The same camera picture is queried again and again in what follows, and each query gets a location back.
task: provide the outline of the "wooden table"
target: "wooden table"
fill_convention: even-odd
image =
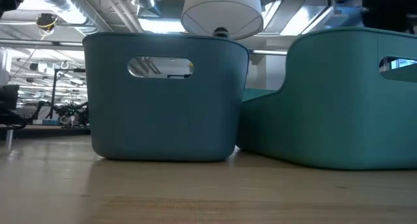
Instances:
[[[86,136],[0,148],[0,223],[417,223],[416,171],[107,161]]]

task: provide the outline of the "white lamp shade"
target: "white lamp shade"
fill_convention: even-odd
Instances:
[[[232,39],[247,38],[263,29],[261,0],[185,0],[181,23],[194,35],[223,27]]]

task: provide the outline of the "table surface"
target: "table surface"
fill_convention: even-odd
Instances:
[[[236,150],[108,161],[89,136],[0,147],[0,223],[417,223],[416,171],[325,171]]]

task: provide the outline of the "plastic bin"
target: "plastic bin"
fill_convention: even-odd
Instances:
[[[385,57],[417,59],[417,36],[366,28],[299,38],[283,87],[243,102],[244,150],[331,169],[417,168],[417,83],[384,79]],[[417,72],[396,74],[417,81]]]
[[[95,152],[117,160],[218,161],[234,150],[249,52],[222,38],[100,33],[84,41]],[[135,77],[134,57],[187,58],[187,79]]]

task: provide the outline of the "handle cutout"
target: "handle cutout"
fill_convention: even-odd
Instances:
[[[186,79],[193,74],[194,65],[187,58],[134,57],[128,71],[140,78]]]
[[[379,63],[379,73],[387,80],[417,83],[417,60],[385,57]]]

